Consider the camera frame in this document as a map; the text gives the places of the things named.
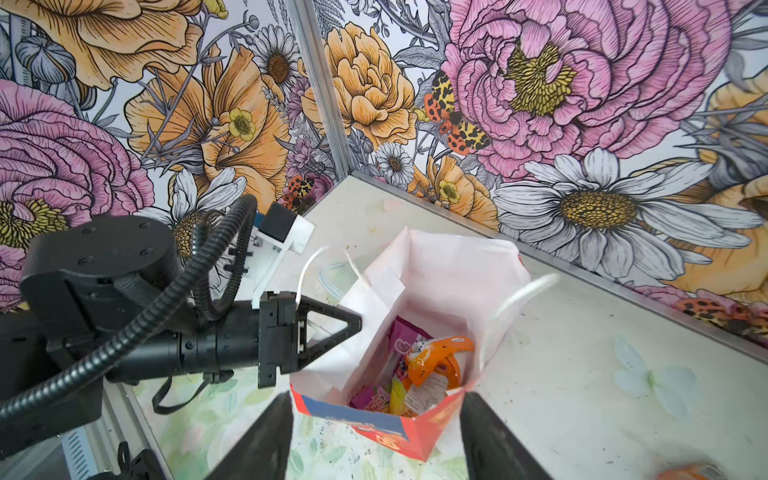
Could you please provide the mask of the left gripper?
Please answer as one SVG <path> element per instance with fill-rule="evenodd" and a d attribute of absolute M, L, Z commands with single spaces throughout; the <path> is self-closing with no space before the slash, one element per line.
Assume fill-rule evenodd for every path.
<path fill-rule="evenodd" d="M 254 310 L 239 301 L 225 317 L 191 333 L 165 330 L 146 340 L 107 374 L 135 383 L 186 374 L 260 368 L 258 386 L 300 371 L 362 330 L 362 316 L 292 292 L 267 292 Z"/>

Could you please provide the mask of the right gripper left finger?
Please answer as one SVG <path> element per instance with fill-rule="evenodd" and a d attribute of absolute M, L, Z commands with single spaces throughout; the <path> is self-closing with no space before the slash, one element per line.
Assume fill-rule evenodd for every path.
<path fill-rule="evenodd" d="M 207 480 L 283 480 L 293 432 L 293 403 L 277 395 L 254 424 L 206 477 Z"/>

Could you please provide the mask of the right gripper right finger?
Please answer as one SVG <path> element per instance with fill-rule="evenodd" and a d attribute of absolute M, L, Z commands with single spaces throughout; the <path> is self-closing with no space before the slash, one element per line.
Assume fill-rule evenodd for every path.
<path fill-rule="evenodd" d="M 470 480 L 552 479 L 476 392 L 464 396 L 460 429 Z"/>

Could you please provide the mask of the purple snack packet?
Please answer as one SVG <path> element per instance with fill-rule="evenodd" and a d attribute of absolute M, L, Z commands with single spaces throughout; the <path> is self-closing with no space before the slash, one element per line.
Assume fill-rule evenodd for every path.
<path fill-rule="evenodd" d="M 425 330 L 397 316 L 385 338 L 386 356 L 371 385 L 363 386 L 349 401 L 349 406 L 364 411 L 400 417 L 416 417 L 418 413 L 406 405 L 410 389 L 407 355 L 412 347 L 431 340 Z"/>

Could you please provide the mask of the orange snack packet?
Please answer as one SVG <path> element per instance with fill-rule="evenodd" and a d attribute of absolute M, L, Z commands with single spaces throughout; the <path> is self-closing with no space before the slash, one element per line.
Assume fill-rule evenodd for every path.
<path fill-rule="evenodd" d="M 656 480 L 727 480 L 726 475 L 714 464 L 698 462 L 659 473 Z"/>
<path fill-rule="evenodd" d="M 420 340 L 401 355 L 390 382 L 388 412 L 417 417 L 440 404 L 463 383 L 466 362 L 475 350 L 464 336 Z"/>

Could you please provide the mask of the red paper gift bag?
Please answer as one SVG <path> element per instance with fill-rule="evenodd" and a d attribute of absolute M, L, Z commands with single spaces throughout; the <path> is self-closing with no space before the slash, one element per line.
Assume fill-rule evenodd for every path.
<path fill-rule="evenodd" d="M 360 331 L 291 376 L 295 405 L 424 461 L 552 282 L 533 280 L 510 241 L 404 229 L 341 300 Z"/>

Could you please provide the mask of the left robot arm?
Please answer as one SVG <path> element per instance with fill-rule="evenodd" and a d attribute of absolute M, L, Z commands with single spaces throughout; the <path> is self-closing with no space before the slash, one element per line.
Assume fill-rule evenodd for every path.
<path fill-rule="evenodd" d="M 1 454 L 98 420 L 107 383 L 158 379 L 157 414 L 175 377 L 204 386 L 254 367 L 259 388 L 357 334 L 359 315 L 296 292 L 236 291 L 256 263 L 251 235 L 284 240 L 299 220 L 256 223 L 244 207 L 193 230 L 181 261 L 171 230 L 104 217 L 32 241 L 20 289 L 28 309 L 1 317 Z"/>

